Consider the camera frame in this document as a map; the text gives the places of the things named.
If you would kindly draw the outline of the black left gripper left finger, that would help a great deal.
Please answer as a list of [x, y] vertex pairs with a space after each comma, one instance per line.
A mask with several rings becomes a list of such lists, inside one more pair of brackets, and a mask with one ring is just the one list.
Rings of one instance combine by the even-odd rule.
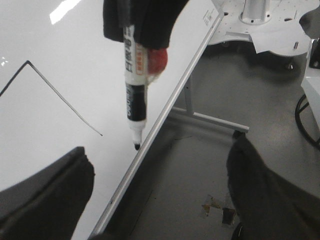
[[91, 198], [94, 167], [82, 146], [0, 192], [2, 240], [70, 240]]

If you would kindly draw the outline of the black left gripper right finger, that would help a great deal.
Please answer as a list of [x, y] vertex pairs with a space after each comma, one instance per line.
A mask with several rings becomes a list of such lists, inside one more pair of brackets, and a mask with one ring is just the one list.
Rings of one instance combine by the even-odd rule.
[[233, 240], [318, 240], [320, 200], [269, 169], [245, 135], [235, 135], [228, 189], [240, 223]]

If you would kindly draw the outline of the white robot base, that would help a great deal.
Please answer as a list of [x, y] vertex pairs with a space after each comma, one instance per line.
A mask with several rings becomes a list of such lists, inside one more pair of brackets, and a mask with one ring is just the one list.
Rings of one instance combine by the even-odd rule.
[[210, 45], [230, 41], [253, 43], [257, 54], [294, 57], [306, 53], [310, 37], [300, 19], [319, 7], [318, 0], [216, 0], [222, 19]]

